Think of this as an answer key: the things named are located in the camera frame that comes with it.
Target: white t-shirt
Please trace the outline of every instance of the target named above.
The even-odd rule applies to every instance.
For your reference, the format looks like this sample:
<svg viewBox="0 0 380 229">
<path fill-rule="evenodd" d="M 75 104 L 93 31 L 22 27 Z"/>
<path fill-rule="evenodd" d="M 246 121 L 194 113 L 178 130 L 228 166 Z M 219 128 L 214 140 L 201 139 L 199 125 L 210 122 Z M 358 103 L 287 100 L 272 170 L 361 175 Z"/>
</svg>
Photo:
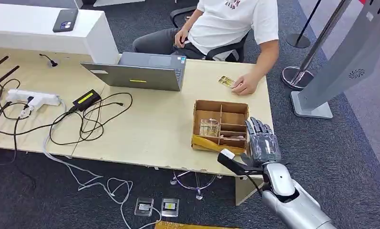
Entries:
<svg viewBox="0 0 380 229">
<path fill-rule="evenodd" d="M 188 40 L 205 55 L 240 42 L 251 29 L 257 44 L 278 40 L 277 0 L 200 0 L 197 9 L 204 14 L 190 29 Z M 230 53 L 216 58 L 224 61 Z"/>
</svg>

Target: power strip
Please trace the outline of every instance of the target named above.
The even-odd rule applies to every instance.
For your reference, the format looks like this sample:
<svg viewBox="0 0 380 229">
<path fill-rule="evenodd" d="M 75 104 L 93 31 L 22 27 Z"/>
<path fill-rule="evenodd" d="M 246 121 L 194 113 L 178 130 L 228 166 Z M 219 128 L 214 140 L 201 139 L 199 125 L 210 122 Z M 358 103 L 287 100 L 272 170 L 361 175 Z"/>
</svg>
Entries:
<svg viewBox="0 0 380 229">
<path fill-rule="evenodd" d="M 58 106 L 61 104 L 58 95 L 24 91 L 19 89 L 10 89 L 6 98 L 7 102 L 22 101 L 28 102 L 29 98 L 33 98 L 28 102 L 30 110 L 38 110 L 42 105 Z"/>
</svg>

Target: speaker grille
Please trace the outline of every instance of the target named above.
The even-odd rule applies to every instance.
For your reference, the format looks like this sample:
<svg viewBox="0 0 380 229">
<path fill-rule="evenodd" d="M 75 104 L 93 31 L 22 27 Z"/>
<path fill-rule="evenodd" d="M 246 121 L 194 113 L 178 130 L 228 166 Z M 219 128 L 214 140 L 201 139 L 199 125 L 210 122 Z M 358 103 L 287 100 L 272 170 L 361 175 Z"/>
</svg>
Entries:
<svg viewBox="0 0 380 229">
<path fill-rule="evenodd" d="M 364 69 L 355 69 L 349 74 L 350 79 L 357 79 L 362 76 L 365 76 L 365 70 Z"/>
</svg>

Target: laptop lid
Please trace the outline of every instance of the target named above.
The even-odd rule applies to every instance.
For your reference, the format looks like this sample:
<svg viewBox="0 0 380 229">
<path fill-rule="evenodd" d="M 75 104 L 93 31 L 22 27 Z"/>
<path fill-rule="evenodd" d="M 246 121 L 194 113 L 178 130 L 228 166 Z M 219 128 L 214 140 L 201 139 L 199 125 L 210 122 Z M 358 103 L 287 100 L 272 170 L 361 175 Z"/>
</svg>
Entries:
<svg viewBox="0 0 380 229">
<path fill-rule="evenodd" d="M 88 62 L 81 65 L 110 86 L 180 91 L 174 69 Z"/>
</svg>

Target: floor socket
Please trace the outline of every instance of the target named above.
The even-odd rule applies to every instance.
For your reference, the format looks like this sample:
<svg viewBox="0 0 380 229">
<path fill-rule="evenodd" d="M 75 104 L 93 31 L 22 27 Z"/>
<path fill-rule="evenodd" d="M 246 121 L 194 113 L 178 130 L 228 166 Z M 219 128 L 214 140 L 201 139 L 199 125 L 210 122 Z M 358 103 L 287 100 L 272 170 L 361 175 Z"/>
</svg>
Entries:
<svg viewBox="0 0 380 229">
<path fill-rule="evenodd" d="M 136 216 L 151 216 L 152 208 L 153 208 L 153 198 L 141 198 L 138 197 L 136 200 L 135 211 L 134 214 Z"/>
<path fill-rule="evenodd" d="M 179 199 L 163 198 L 162 200 L 162 216 L 165 217 L 178 217 L 178 204 Z"/>
</svg>

